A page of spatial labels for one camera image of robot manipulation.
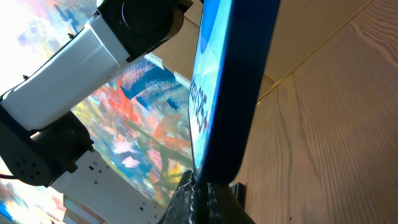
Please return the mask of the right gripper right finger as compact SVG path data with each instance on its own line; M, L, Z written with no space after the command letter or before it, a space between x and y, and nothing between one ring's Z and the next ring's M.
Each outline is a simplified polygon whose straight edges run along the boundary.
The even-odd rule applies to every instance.
M244 211L229 185L207 184L208 223L255 224Z

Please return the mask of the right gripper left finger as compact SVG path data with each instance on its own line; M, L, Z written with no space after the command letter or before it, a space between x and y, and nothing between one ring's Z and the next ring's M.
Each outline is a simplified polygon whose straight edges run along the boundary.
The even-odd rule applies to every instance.
M195 224L197 221L199 189L192 170L186 170L164 214L157 224Z

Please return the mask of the blue screen Samsung smartphone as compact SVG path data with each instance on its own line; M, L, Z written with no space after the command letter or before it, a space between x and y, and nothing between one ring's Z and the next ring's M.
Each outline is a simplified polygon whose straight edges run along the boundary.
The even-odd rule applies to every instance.
M236 177L251 128L279 0L206 0L188 97L195 180Z

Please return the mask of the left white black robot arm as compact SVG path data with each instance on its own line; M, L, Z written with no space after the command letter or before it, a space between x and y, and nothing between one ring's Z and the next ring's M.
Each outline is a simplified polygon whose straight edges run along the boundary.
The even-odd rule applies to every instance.
M175 36L186 0L109 0L31 77L1 97L1 158L9 178L52 187L109 223L155 223L164 210L93 148L72 108Z

